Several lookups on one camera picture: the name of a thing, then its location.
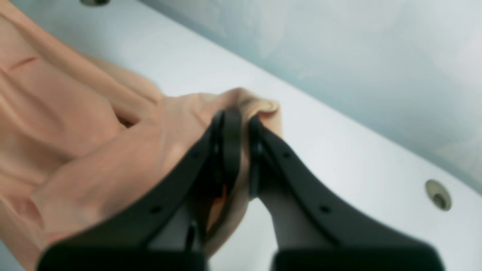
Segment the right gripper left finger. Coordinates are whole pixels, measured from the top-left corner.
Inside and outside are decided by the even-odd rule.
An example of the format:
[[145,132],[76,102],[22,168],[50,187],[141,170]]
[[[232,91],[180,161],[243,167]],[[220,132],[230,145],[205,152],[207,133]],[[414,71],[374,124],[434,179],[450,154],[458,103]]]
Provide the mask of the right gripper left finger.
[[215,198],[240,169],[242,116],[220,110],[150,192],[114,217],[47,250],[38,271],[208,271],[203,253]]

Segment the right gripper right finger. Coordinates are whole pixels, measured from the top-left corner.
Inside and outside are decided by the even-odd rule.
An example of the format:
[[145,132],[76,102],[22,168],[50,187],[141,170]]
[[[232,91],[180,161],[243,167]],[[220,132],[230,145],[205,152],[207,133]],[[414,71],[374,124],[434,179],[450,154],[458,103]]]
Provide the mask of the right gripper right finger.
[[248,123],[250,194],[268,209],[272,271],[443,271],[436,250],[359,211],[327,188],[258,116]]

